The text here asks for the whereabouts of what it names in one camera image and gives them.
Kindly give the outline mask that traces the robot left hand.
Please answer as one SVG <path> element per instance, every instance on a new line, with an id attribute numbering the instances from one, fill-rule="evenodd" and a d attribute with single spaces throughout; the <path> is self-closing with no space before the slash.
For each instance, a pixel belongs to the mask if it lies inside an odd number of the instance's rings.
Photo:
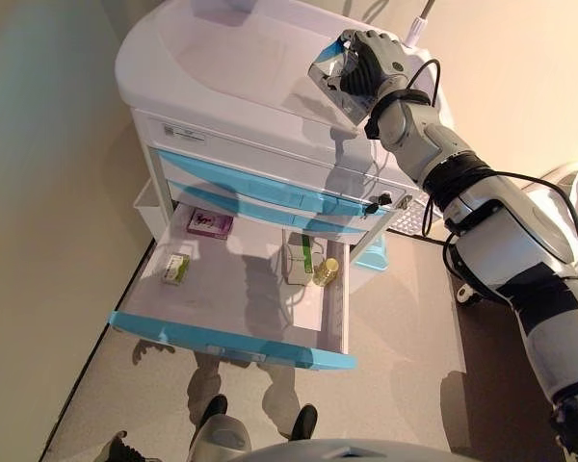
<path id="1" fill-rule="evenodd" d="M 136 449 L 126 445 L 123 439 L 127 432 L 121 430 L 102 448 L 95 462 L 145 462 L 145 457 Z"/>

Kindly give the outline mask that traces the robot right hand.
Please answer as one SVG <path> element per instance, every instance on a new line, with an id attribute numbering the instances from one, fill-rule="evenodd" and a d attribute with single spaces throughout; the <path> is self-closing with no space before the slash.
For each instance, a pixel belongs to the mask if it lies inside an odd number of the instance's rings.
<path id="1" fill-rule="evenodd" d="M 407 87 L 407 56 L 399 41 L 375 30 L 345 30 L 340 42 L 345 46 L 344 63 L 327 78 L 326 90 L 374 105 L 389 92 Z"/>

